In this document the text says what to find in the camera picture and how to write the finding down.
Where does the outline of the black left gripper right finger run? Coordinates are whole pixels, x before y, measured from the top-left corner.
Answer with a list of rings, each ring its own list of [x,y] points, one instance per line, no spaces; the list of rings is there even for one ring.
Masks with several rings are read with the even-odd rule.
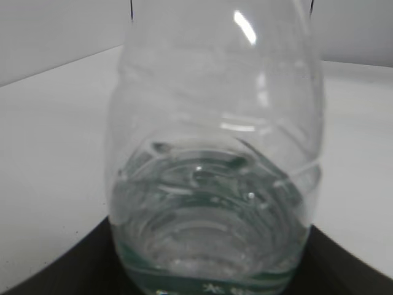
[[[392,295],[392,279],[357,259],[313,226],[302,261],[283,293]]]

